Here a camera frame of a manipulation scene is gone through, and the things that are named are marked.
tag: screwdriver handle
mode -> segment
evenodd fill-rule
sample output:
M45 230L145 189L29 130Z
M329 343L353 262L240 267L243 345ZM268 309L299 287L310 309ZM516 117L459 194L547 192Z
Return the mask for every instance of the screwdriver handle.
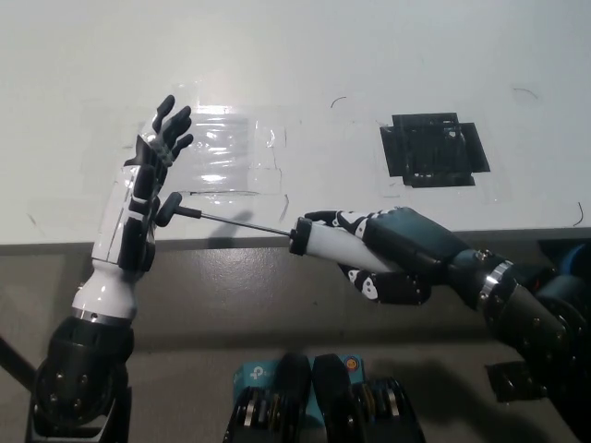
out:
M178 215L184 215L185 217L190 217L192 219L200 219L203 212L201 210L194 210L192 208L179 206L176 208L175 213Z
M309 219L297 219L291 238L289 251L299 256L325 258L376 273L400 271L397 265L372 252L360 238Z

